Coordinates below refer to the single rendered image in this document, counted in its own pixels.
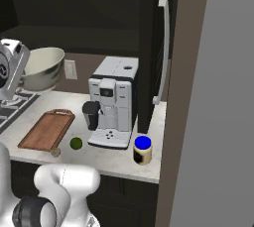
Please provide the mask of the brown wooden cutting board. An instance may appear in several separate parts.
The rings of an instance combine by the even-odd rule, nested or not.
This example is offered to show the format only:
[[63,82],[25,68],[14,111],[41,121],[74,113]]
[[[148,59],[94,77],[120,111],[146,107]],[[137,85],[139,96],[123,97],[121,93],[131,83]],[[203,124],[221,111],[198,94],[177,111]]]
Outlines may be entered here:
[[50,152],[59,145],[74,118],[75,115],[67,109],[53,109],[45,112],[18,147]]

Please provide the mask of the tall grey panel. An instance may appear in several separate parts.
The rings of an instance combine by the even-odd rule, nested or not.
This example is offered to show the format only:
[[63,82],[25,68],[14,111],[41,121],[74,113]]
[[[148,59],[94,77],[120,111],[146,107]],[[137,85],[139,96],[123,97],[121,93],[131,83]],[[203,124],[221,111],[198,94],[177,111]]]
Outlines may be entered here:
[[254,227],[254,0],[207,0],[170,227]]

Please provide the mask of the blue-lidded condiment jar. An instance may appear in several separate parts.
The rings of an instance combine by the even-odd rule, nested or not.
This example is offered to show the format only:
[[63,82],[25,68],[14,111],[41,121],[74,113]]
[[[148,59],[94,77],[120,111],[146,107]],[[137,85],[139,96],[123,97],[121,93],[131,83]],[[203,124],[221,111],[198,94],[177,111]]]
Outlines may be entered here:
[[136,164],[144,166],[152,159],[152,141],[147,136],[138,136],[133,145],[133,160]]

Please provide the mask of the white wall socket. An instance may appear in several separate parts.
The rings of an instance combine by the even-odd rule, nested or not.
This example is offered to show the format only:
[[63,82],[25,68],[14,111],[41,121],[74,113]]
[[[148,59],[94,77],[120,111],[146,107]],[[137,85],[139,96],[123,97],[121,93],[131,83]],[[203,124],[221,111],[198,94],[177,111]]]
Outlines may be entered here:
[[74,60],[66,59],[64,61],[64,74],[66,79],[77,80],[77,71]]

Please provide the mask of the green lime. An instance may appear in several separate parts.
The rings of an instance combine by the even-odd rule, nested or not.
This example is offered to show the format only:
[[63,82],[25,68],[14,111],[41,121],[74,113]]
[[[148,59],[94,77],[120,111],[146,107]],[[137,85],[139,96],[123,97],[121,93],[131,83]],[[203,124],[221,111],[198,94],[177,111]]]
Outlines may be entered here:
[[73,150],[79,150],[82,148],[82,139],[79,137],[72,138],[69,145]]

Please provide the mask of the dark base cabinet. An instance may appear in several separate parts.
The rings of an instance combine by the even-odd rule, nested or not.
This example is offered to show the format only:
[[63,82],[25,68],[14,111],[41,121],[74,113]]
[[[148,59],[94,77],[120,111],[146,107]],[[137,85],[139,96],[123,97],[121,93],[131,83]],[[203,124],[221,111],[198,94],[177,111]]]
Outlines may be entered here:
[[[39,165],[11,162],[14,194],[36,196],[34,174]],[[156,183],[102,175],[100,186],[87,197],[101,227],[155,227],[159,186]]]

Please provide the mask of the white and black coffee machine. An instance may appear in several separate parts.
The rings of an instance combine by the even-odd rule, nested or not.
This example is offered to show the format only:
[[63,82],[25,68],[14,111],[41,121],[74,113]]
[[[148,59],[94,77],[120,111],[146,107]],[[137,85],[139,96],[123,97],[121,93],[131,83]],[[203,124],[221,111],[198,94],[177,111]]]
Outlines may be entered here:
[[88,80],[90,100],[82,106],[91,146],[126,150],[137,117],[135,57],[106,57]]

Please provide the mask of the large cream bowl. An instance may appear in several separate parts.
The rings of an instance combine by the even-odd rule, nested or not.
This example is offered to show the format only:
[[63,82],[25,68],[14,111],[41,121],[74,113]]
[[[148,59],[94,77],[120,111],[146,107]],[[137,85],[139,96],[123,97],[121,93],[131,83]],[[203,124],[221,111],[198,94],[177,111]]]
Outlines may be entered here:
[[30,51],[22,75],[22,87],[30,91],[43,91],[54,87],[64,67],[64,50],[39,48]]

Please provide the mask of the dark cabinet door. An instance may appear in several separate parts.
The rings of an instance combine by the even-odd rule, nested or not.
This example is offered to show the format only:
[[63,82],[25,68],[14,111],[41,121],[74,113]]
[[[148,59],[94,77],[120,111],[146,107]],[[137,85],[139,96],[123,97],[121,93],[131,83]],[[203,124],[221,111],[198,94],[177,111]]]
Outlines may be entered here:
[[[168,0],[170,10],[170,48],[172,58],[178,0]],[[139,77],[137,131],[147,134],[158,94],[164,51],[164,9],[159,0],[140,0],[139,12]]]

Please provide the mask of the black hob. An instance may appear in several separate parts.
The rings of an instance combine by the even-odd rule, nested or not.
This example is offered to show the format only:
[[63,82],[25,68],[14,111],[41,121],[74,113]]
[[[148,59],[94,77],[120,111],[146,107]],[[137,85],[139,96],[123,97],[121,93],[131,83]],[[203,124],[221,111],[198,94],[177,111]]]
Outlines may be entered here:
[[0,100],[0,135],[39,97],[37,92],[20,91],[12,100]]

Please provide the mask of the dark wall cabinet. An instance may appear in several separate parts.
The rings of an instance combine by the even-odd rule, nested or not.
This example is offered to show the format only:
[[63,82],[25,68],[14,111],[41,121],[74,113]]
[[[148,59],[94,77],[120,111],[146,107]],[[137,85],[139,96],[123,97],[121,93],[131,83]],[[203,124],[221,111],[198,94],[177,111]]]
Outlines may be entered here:
[[0,0],[0,38],[29,49],[136,56],[139,0]]

